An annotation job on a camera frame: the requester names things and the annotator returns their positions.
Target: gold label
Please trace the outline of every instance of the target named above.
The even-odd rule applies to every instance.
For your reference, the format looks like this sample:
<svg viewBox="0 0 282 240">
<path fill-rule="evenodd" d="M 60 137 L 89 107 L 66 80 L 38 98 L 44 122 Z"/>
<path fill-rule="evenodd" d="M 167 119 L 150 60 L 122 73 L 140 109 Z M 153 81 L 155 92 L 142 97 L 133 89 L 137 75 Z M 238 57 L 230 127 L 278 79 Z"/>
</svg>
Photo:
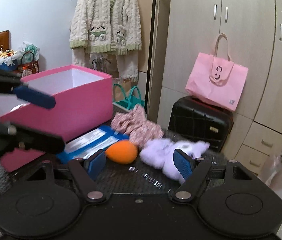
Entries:
<svg viewBox="0 0 282 240">
<path fill-rule="evenodd" d="M 211 130 L 212 132 L 215 132 L 215 133 L 218 133 L 218 132 L 219 132 L 219 129 L 217 129 L 217 128 L 215 128 L 215 127 L 212 127 L 212 126 L 210 126 L 210 130 Z"/>
</svg>

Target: pink box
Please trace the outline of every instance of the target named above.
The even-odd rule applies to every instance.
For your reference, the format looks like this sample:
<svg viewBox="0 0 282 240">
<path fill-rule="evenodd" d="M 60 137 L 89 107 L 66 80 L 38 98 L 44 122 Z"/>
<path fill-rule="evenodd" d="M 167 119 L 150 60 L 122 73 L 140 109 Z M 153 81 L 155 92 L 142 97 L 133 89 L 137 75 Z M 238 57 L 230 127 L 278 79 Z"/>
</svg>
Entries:
<svg viewBox="0 0 282 240">
<path fill-rule="evenodd" d="M 69 65 L 24 77 L 22 81 L 30 88 L 54 95 L 56 106 L 48 110 L 15 95 L 0 94 L 1 122 L 18 123 L 69 141 L 112 117 L 112 78 L 108 74 Z M 1 164 L 11 172 L 42 154 L 15 149 L 1 157 Z"/>
</svg>

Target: blue bowl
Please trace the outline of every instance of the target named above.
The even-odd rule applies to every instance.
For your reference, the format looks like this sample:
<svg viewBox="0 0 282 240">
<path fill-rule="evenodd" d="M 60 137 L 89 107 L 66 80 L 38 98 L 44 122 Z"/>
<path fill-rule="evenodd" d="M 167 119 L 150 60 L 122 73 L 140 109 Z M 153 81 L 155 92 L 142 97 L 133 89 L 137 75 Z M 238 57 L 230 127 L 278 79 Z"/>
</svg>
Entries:
<svg viewBox="0 0 282 240">
<path fill-rule="evenodd" d="M 14 70 L 16 70 L 16 69 L 18 68 L 18 60 L 15 59 L 15 60 L 13 61 L 13 63 L 14 63 L 14 64 L 11 64 L 11 65 L 9 65 L 9 66 L 8 66 L 6 63 L 2 63 L 2 64 L 0 65 L 0 69 L 5 70 L 5 71 L 14 71 Z"/>
</svg>

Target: fluffy lavender fabric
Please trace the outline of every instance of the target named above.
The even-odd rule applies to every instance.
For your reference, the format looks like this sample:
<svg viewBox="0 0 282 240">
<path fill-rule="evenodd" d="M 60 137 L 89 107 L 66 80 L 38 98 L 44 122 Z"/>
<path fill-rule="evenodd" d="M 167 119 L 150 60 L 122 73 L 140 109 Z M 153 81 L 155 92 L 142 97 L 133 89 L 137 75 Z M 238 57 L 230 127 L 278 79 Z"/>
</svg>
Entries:
<svg viewBox="0 0 282 240">
<path fill-rule="evenodd" d="M 173 163 L 174 150 L 181 149 L 188 156 L 195 159 L 201 157 L 209 146 L 209 143 L 203 141 L 196 143 L 179 141 L 173 143 L 170 139 L 154 139 L 145 144 L 145 147 L 140 152 L 140 158 L 144 163 L 156 169 L 162 169 L 163 174 L 168 178 L 178 180 L 182 184 L 185 180 Z"/>
</svg>

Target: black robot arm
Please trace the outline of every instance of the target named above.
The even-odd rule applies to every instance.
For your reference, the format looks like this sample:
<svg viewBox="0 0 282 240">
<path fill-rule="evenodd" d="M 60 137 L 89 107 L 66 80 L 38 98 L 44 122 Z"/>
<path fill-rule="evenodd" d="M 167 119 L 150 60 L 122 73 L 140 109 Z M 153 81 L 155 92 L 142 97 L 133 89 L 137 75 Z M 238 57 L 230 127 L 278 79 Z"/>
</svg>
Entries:
<svg viewBox="0 0 282 240">
<path fill-rule="evenodd" d="M 20 74 L 0 70 L 0 93 L 15 94 L 19 99 L 47 109 L 55 106 L 56 101 L 53 96 L 29 88 L 20 78 Z M 57 154 L 63 151 L 65 143 L 60 136 L 18 124 L 0 122 L 0 157 L 6 152 L 13 151 L 16 147 Z"/>
</svg>

